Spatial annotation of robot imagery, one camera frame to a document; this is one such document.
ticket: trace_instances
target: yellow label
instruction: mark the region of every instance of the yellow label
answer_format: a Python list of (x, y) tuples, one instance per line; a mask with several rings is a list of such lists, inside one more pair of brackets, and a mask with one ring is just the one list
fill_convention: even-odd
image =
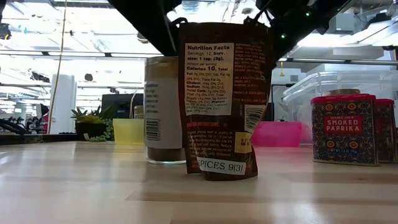
[(235, 133), (235, 153), (251, 152), (250, 133)]

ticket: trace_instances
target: plant pot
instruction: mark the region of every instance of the plant pot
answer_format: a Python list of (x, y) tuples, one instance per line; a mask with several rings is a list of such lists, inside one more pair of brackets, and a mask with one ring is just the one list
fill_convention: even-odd
[(90, 138), (98, 137), (106, 131), (106, 124), (76, 123), (76, 133), (79, 141), (89, 141)]

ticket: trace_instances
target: clear plastic storage container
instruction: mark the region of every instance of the clear plastic storage container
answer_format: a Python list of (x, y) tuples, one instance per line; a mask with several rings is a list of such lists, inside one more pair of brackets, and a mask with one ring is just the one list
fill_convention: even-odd
[(319, 72), (309, 75), (284, 91), (284, 102), (289, 109), (288, 120), (301, 121), (311, 128), (310, 100), (330, 90), (348, 88), (359, 89), (361, 93), (369, 93), (376, 98), (395, 100), (398, 71)]

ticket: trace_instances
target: nutrition facts label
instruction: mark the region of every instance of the nutrition facts label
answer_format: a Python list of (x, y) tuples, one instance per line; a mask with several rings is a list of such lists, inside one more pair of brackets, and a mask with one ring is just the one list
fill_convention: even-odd
[(185, 112), (231, 115), (234, 44), (185, 44)]

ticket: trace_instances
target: yellow cup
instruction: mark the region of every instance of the yellow cup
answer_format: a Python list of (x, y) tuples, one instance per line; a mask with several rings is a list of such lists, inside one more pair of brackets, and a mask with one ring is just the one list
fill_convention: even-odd
[(113, 119), (115, 144), (144, 145), (143, 119)]

